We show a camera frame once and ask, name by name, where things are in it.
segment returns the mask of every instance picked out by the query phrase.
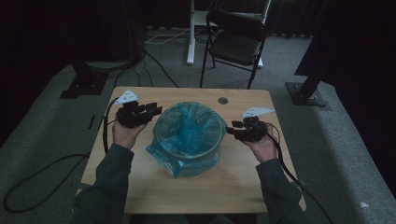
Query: black clamp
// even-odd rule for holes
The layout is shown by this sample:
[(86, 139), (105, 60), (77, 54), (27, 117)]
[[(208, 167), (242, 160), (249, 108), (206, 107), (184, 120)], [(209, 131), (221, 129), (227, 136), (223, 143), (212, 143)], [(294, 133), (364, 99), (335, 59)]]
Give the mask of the black clamp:
[(137, 101), (125, 103), (117, 111), (117, 121), (125, 127), (134, 128), (141, 124), (149, 123), (156, 115), (163, 112), (163, 107), (157, 103), (139, 105)]
[(226, 127), (229, 134), (233, 134), (236, 140), (247, 142), (259, 142), (268, 134), (267, 126), (264, 121), (260, 121), (258, 117), (244, 118), (243, 121), (232, 121), (234, 128)]

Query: sleeve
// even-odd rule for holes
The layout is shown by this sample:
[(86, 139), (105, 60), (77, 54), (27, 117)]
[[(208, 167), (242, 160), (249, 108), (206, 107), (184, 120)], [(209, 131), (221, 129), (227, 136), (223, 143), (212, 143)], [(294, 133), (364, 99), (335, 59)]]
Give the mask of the sleeve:
[(96, 168), (95, 183), (72, 203), (71, 223), (121, 223), (134, 153), (113, 144)]
[(256, 170), (270, 223), (308, 223), (298, 204), (302, 194), (286, 178), (279, 159), (263, 162)]

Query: black chair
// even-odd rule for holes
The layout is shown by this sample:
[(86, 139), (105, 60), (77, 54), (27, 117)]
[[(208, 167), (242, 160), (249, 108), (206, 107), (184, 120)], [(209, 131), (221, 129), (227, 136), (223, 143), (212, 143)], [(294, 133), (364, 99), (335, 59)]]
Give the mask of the black chair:
[[(216, 29), (219, 30), (217, 35), (210, 26), (211, 23), (217, 25)], [(209, 52), (212, 56), (213, 67), (216, 67), (215, 62), (218, 62), (250, 71), (250, 80), (247, 85), (247, 89), (250, 89), (267, 37), (264, 24), (247, 16), (211, 10), (206, 15), (206, 30), (209, 37), (205, 46), (200, 88), (204, 81), (206, 57)]]

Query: black stand base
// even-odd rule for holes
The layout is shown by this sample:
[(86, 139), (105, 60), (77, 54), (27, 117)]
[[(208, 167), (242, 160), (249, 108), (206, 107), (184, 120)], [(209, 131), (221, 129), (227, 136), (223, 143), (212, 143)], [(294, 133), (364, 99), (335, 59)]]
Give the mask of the black stand base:
[(288, 88), (291, 100), (295, 105), (311, 105), (311, 106), (317, 106), (318, 109), (322, 111), (332, 111), (332, 109), (329, 106), (329, 102), (324, 101), (322, 99), (318, 90), (315, 90), (315, 92), (312, 94), (311, 97), (305, 99), (301, 97), (301, 94), (299, 94), (300, 89), (303, 86), (303, 83), (286, 82), (285, 85)]
[(108, 73), (93, 72), (93, 79), (88, 85), (81, 86), (78, 82), (78, 76), (75, 77), (67, 91), (63, 91), (61, 99), (77, 99), (80, 95), (100, 95), (106, 84)]

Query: trash bin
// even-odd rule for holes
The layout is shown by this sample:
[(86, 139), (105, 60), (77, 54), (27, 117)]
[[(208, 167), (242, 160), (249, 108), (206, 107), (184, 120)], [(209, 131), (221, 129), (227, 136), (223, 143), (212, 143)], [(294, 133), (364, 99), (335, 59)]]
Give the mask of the trash bin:
[(199, 175), (219, 163), (219, 145), (226, 126), (205, 105), (178, 103), (158, 118), (147, 151), (174, 178)]

